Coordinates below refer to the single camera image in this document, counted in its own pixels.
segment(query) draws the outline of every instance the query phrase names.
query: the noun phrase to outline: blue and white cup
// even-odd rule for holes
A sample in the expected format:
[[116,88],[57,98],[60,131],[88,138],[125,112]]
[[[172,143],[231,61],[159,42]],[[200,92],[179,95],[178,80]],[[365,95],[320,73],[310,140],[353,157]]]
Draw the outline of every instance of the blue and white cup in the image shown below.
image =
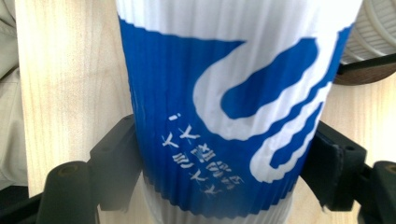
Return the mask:
[[118,0],[158,223],[283,223],[361,0]]

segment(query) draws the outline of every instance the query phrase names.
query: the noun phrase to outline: wooden board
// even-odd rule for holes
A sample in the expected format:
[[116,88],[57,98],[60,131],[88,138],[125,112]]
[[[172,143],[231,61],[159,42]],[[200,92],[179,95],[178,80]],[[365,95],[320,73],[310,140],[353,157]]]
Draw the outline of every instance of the wooden board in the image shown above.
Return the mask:
[[[16,1],[30,194],[50,169],[89,158],[91,148],[132,112],[114,1]],[[334,86],[322,120],[370,149],[368,162],[396,161],[396,76],[358,87]],[[292,223],[356,223],[355,213],[322,212],[303,181]],[[102,223],[150,224],[142,183],[128,213]]]

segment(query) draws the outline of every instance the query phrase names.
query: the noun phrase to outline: blurry object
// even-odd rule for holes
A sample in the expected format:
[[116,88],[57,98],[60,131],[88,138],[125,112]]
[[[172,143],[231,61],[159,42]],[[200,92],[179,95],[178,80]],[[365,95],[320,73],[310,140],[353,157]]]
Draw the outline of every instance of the blurry object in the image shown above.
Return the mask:
[[361,85],[396,71],[396,2],[365,0],[346,43],[334,83]]

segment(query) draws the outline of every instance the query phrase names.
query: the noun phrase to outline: light wooden surface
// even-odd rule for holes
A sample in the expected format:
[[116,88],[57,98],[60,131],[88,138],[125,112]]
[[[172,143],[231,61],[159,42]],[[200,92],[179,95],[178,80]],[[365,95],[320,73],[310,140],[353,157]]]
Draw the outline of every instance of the light wooden surface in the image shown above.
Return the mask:
[[[132,110],[113,1],[16,3],[29,190],[35,195],[50,169],[86,161],[97,141]],[[396,76],[391,76],[367,86],[334,86],[322,120],[370,149],[372,164],[396,161],[395,115]],[[101,213],[102,223],[152,223],[141,184],[130,211]],[[299,181],[288,223],[356,223],[356,211],[322,212]]]

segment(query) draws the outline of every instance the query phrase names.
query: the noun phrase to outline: gray fabric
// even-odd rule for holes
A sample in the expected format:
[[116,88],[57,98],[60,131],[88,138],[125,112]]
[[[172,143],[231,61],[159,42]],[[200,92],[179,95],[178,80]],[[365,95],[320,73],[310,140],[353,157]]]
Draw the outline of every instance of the gray fabric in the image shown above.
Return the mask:
[[13,0],[0,0],[0,189],[27,185]]

